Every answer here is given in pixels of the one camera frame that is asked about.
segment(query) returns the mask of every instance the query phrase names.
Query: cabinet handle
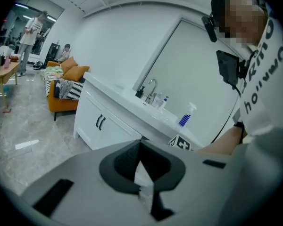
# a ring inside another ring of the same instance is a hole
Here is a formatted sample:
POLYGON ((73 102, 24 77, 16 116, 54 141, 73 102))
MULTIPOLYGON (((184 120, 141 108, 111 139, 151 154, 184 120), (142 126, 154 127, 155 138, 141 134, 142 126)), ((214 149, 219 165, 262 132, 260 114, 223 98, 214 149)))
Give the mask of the cabinet handle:
POLYGON ((99 121, 100 121, 100 118, 102 118, 102 117, 103 117, 103 115, 100 115, 100 116, 99 116, 99 118, 98 118, 98 120, 96 121, 96 124, 95 124, 96 127, 99 127, 99 126, 98 126, 98 123, 99 123, 99 121))
POLYGON ((106 118, 104 117, 104 119, 100 122, 100 127, 99 127, 100 130, 102 130, 102 124, 103 124, 103 122, 104 122, 105 119, 106 119, 106 118))

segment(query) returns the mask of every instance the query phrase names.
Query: faucet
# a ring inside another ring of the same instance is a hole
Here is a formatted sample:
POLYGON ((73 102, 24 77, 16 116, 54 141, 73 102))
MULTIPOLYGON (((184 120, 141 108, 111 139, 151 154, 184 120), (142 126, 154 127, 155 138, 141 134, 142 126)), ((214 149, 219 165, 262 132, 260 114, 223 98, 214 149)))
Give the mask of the faucet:
POLYGON ((151 99, 152 99, 152 96, 153 96, 153 92, 155 91, 155 89, 156 89, 156 87, 157 87, 157 85, 158 85, 158 82, 157 82, 156 79, 150 80, 150 81, 148 82, 148 84, 151 84, 153 81, 155 82, 155 86, 154 86, 153 90, 151 91, 151 93, 148 95, 148 97, 147 97, 147 99, 146 99, 146 103, 148 103, 148 104, 150 103, 150 101, 151 101, 151 99))

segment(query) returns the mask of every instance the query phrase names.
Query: cabinet door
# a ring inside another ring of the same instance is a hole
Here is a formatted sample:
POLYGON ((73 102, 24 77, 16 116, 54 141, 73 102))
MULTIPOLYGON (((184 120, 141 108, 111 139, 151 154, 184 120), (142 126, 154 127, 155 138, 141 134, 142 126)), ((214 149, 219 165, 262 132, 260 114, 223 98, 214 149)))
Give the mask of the cabinet door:
POLYGON ((98 148, 141 139, 141 134, 132 129, 112 112, 106 110, 105 120, 102 121, 98 148))
POLYGON ((104 118, 105 107, 93 98, 87 91, 81 95, 77 110, 77 131, 91 149, 97 149, 99 124, 104 118))

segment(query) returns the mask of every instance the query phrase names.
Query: black headset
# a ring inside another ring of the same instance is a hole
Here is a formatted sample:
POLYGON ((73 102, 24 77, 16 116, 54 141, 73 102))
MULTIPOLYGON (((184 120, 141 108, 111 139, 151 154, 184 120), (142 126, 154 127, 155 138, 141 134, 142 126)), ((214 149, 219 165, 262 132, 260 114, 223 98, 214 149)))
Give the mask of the black headset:
POLYGON ((212 13, 209 16, 203 16, 201 19, 204 24, 204 27, 207 30, 209 38, 211 39, 212 42, 215 43, 217 41, 217 36, 214 30, 215 23, 214 23, 214 18, 212 16, 212 13))

